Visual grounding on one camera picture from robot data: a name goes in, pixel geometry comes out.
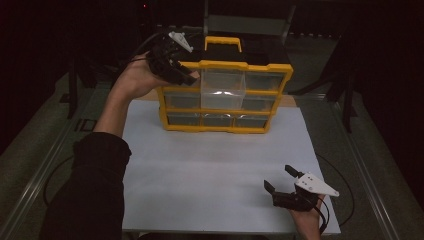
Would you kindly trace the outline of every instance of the table surface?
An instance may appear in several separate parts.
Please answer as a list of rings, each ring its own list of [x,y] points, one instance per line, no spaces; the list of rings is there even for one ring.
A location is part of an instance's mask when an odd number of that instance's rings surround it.
[[[302,113],[280,107],[267,134],[165,131],[157,101],[133,101],[124,139],[132,156],[124,178],[127,231],[278,234],[295,232],[287,210],[263,187],[294,191],[289,164],[322,179]],[[340,233],[329,197],[325,233]]]

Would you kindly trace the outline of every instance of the cable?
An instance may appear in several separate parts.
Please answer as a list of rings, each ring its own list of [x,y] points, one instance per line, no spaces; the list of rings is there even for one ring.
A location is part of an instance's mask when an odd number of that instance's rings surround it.
[[[47,200],[47,186],[49,185],[50,179],[53,177],[53,174],[63,165],[65,164],[67,161],[71,160],[72,158],[74,158],[74,156],[70,156],[68,158],[66,158],[65,160],[63,160],[62,162],[60,162],[50,173],[50,175],[47,177],[46,182],[44,183],[43,186],[43,201],[44,204],[46,204],[46,206],[49,206],[49,201]]]
[[[124,69],[127,67],[128,63],[130,63],[135,56],[137,56],[137,54],[140,54],[140,51],[143,50],[144,47],[146,47],[146,45],[151,42],[154,38],[160,36],[160,35],[164,35],[164,32],[157,32],[153,35],[151,35],[150,37],[148,37],[146,40],[144,40],[144,42],[142,42],[137,49],[130,55],[130,57],[128,58],[128,60],[122,64],[118,71],[116,71],[116,76],[114,78],[114,81],[111,84],[111,87],[113,87],[115,85],[116,80],[118,80],[119,75],[121,75],[121,73],[124,71]]]
[[[323,199],[318,198],[318,200],[320,200],[324,204],[325,208],[327,209],[327,223],[325,224],[325,226],[327,227],[328,223],[330,222],[330,210],[328,209],[327,203],[325,203]]]
[[[322,160],[326,161],[339,175],[340,177],[343,179],[343,181],[345,182],[347,188],[349,189],[350,192],[350,197],[352,200],[352,209],[351,212],[349,214],[349,216],[342,222],[339,224],[339,227],[343,226],[344,224],[346,224],[353,216],[353,213],[355,212],[355,198],[353,196],[353,191],[352,188],[350,187],[349,183],[347,182],[346,178],[343,176],[343,174],[330,162],[328,161],[325,157],[321,156],[320,154],[318,154],[317,152],[315,152],[315,155],[317,155],[318,157],[320,157]]]

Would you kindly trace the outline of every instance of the white paper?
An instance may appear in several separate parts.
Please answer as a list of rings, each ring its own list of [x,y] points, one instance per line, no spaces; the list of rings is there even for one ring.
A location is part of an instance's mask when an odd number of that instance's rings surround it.
[[[266,134],[166,131],[158,111],[155,101],[130,105],[124,230],[296,231],[288,211],[272,205],[263,181],[293,192],[286,164],[323,179],[299,108],[279,108]],[[331,215],[325,233],[340,233],[329,197],[325,202]]]

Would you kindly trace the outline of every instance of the yellow storage organizer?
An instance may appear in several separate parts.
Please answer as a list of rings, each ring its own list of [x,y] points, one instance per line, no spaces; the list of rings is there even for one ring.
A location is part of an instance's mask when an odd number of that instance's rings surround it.
[[[270,129],[293,68],[275,41],[271,45],[276,47],[260,41],[266,51],[246,44],[247,52],[243,42],[249,43],[233,37],[206,37],[195,57],[181,61],[198,71],[200,79],[192,86],[156,89],[166,130],[266,133]]]

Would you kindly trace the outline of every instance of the human hand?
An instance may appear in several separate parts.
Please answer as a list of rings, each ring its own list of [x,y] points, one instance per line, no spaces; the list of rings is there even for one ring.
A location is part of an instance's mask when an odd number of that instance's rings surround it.
[[[319,195],[320,199],[324,199],[325,195]],[[321,209],[322,201],[318,200],[316,207]],[[316,240],[321,239],[321,233],[319,231],[319,213],[315,209],[311,209],[309,212],[298,212],[295,210],[288,210],[292,216],[297,231],[305,240]]]
[[[137,55],[134,59],[146,58],[146,54]],[[169,83],[154,75],[146,60],[138,60],[127,65],[116,80],[109,96],[130,102],[146,95],[156,87],[165,85]]]

